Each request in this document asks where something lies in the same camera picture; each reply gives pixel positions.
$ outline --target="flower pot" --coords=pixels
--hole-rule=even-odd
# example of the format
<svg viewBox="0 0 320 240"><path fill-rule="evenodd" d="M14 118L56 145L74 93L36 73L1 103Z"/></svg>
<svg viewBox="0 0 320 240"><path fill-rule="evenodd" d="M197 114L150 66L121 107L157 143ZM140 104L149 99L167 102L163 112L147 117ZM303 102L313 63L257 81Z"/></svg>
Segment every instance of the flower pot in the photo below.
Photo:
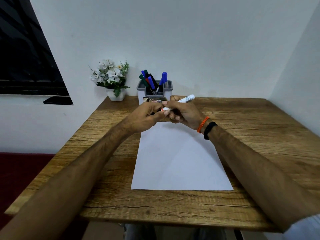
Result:
<svg viewBox="0 0 320 240"><path fill-rule="evenodd" d="M115 96L115 93L113 92L113 88L106 88L106 93L108 94L111 101L122 101L125 99L126 96L126 89L122 88L120 90L120 94L118 97Z"/></svg>

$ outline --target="blank paper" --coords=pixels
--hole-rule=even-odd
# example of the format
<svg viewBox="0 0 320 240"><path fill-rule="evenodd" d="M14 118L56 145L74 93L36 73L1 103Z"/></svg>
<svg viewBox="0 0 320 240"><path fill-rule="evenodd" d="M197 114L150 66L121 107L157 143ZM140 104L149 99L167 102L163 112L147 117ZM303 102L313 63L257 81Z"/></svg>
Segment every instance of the blank paper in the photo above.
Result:
<svg viewBox="0 0 320 240"><path fill-rule="evenodd" d="M214 145L178 123L141 133L132 190L233 190Z"/></svg>

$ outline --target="orange thread wristband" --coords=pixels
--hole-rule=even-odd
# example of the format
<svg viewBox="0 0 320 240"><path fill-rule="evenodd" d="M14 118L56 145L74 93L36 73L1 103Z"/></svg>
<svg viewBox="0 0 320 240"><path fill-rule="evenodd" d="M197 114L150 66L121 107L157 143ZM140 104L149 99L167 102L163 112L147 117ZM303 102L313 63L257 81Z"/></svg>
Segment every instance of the orange thread wristband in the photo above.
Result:
<svg viewBox="0 0 320 240"><path fill-rule="evenodd" d="M205 122L209 119L209 117L207 116L202 122L201 124L199 125L198 129L197 129L197 132L198 133L201 133L200 130L201 128L203 127L203 125L205 124Z"/></svg>

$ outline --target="white pen holder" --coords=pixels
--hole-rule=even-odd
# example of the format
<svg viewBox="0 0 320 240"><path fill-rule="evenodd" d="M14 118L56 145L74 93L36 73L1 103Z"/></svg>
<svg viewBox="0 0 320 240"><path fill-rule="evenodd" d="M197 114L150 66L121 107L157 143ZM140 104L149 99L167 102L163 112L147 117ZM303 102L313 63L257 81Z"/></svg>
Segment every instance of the white pen holder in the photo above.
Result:
<svg viewBox="0 0 320 240"><path fill-rule="evenodd" d="M172 95L172 81L168 80L168 87L164 88L163 85L161 91L158 92L158 95L153 95L151 92L147 92L146 86L142 83L142 81L139 81L137 90L138 90L138 99L139 99L139 105L144 102L143 98L163 98L165 97L166 100L170 100L170 96Z"/></svg>

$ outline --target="wooden tabletop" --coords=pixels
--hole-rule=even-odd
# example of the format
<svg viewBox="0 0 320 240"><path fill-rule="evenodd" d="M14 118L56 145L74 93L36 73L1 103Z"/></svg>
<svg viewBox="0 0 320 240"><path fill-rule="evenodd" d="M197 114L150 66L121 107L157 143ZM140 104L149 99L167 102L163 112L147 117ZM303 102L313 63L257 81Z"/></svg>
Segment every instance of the wooden tabletop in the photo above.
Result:
<svg viewBox="0 0 320 240"><path fill-rule="evenodd" d="M265 99L196 98L194 103L222 128L320 196L320 138L315 134ZM122 102L106 98L6 213L16 214L50 177L70 164L137 106L136 96L127 96ZM101 221L277 231L228 168L225 170L233 191L130 190L139 140L140 134L135 134L115 151L80 216Z"/></svg>

